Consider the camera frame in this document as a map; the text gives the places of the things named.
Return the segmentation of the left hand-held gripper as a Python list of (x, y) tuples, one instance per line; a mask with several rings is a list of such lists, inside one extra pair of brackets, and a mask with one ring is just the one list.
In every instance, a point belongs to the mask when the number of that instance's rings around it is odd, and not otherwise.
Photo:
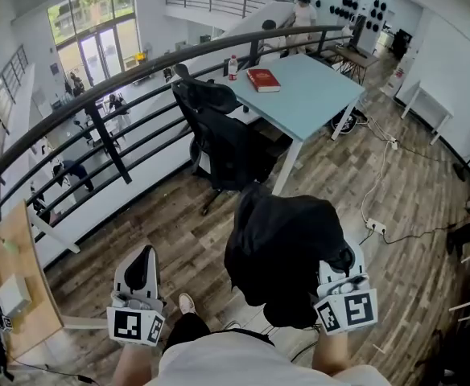
[[(121, 261), (114, 275), (112, 305), (106, 309), (112, 340), (150, 347), (158, 344), (165, 323), (164, 303), (153, 299), (159, 297), (159, 286), (159, 259), (154, 247), (135, 249)], [(131, 294), (153, 298), (141, 300)]]

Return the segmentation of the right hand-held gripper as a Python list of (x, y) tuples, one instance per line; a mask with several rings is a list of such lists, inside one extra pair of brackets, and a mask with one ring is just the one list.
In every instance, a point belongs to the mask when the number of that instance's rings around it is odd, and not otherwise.
[(378, 320), (377, 290), (370, 288), (364, 253), (355, 240), (347, 239), (346, 243), (354, 260), (350, 277), (344, 270), (334, 270), (326, 261), (319, 265), (319, 301), (314, 309), (326, 335), (362, 329)]

